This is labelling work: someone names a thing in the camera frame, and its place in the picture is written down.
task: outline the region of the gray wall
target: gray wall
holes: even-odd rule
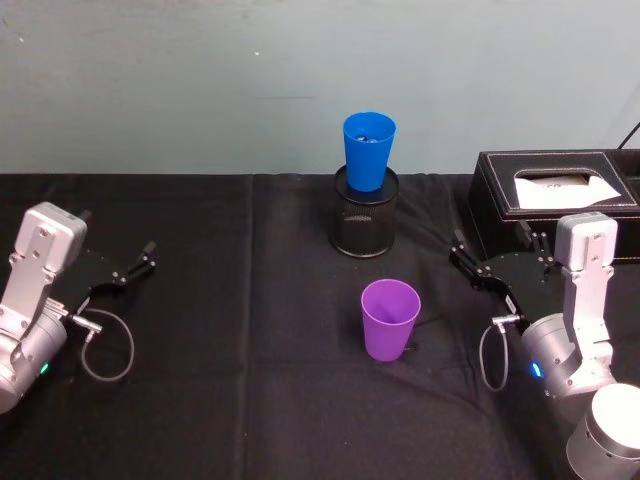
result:
[[[309,172],[398,123],[399,172],[616,146],[640,120],[636,0],[2,0],[0,170]]]

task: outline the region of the plastic cup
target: plastic cup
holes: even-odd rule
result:
[[[364,289],[360,303],[367,353],[380,362],[398,359],[420,313],[418,293],[400,280],[376,280]]]
[[[347,183],[359,192],[382,187],[396,133],[395,122],[377,112],[355,113],[344,121]]]

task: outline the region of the black tablecloth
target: black tablecloth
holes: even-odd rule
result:
[[[448,263],[453,229],[470,229],[469,182],[402,176],[393,249],[356,260],[327,240],[331,176],[0,176],[0,254],[48,200],[93,212],[86,246],[126,262],[152,239],[159,261],[105,300],[133,331],[133,371],[91,380],[72,332],[0,418],[0,478],[570,478],[528,374],[512,365],[497,395],[478,381],[478,340],[501,311]],[[359,318],[360,292],[382,277],[423,302],[390,365],[364,352]],[[635,384],[639,280],[618,267],[606,311],[614,373]],[[90,361],[115,373],[126,343],[105,326]]]

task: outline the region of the black mesh pencil holder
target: black mesh pencil holder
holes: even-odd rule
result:
[[[349,187],[344,166],[335,175],[335,188],[338,198],[330,232],[333,245],[357,258],[377,257],[387,252],[396,233],[398,176],[387,168],[380,189],[358,192]]]

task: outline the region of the tissue box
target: tissue box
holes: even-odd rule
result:
[[[618,222],[616,262],[634,262],[639,192],[640,150],[481,152],[468,204],[485,258],[525,250],[520,220],[546,232],[553,249],[560,217],[597,211]]]

